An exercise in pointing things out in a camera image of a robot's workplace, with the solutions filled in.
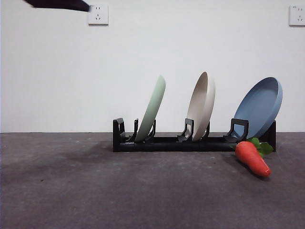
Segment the electrical outlet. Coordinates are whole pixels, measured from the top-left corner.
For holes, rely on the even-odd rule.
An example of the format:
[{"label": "electrical outlet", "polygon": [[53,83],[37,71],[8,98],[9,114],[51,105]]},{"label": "electrical outlet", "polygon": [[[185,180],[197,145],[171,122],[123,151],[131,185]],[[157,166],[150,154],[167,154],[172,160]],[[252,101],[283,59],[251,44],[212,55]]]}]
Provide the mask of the electrical outlet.
[{"label": "electrical outlet", "polygon": [[305,26],[305,6],[290,6],[289,25]]},{"label": "electrical outlet", "polygon": [[88,12],[89,25],[109,25],[108,5],[96,4],[90,5],[90,12]]}]

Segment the white wall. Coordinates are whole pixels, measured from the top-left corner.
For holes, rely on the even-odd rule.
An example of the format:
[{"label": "white wall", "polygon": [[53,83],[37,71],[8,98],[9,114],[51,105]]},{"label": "white wall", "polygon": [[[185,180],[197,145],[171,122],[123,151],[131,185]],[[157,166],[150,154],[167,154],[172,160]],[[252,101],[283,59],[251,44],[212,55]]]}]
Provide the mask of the white wall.
[{"label": "white wall", "polygon": [[305,27],[288,26],[304,0],[109,0],[109,27],[86,13],[1,1],[1,131],[127,131],[153,84],[167,81],[157,131],[182,131],[203,71],[216,83],[212,131],[228,131],[248,90],[283,86],[278,131],[305,131]]}]

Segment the concrete floor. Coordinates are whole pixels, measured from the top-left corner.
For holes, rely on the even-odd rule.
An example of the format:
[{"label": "concrete floor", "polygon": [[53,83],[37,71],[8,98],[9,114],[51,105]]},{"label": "concrete floor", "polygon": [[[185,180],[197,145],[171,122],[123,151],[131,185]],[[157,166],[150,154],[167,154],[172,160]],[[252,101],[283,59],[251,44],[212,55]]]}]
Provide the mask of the concrete floor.
[{"label": "concrete floor", "polygon": [[2,229],[304,229],[305,133],[258,178],[231,153],[113,153],[112,135],[1,134]]}]

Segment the dish rack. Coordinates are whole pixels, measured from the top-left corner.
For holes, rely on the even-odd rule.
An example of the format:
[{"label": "dish rack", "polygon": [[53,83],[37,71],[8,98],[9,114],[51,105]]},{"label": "dish rack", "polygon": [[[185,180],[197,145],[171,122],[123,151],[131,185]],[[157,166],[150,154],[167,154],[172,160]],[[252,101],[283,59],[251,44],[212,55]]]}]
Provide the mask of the dish rack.
[{"label": "dish rack", "polygon": [[[210,123],[204,136],[196,142],[192,141],[194,131],[194,120],[186,118],[184,131],[177,136],[155,137],[156,120],[153,123],[152,131],[147,135],[145,141],[135,143],[134,140],[138,131],[138,119],[134,121],[134,132],[126,137],[124,120],[117,118],[113,120],[113,152],[230,152],[234,151],[235,146],[245,141],[249,131],[249,121],[242,119],[231,119],[231,129],[223,136],[209,136]],[[235,125],[244,127],[244,133],[240,137],[234,137],[231,134]],[[186,136],[187,128],[190,127],[191,134]],[[269,129],[259,138],[260,142],[269,143],[274,151],[276,150],[276,122],[273,121]]]}]

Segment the carrot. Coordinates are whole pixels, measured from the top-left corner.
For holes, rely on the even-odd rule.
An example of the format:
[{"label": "carrot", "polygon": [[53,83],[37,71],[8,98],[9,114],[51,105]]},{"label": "carrot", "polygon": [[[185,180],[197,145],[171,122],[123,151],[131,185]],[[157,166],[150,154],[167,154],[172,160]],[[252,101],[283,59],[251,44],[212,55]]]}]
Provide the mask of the carrot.
[{"label": "carrot", "polygon": [[258,150],[252,142],[240,142],[235,148],[237,158],[248,165],[255,174],[267,177],[271,174],[271,169],[259,155]]}]

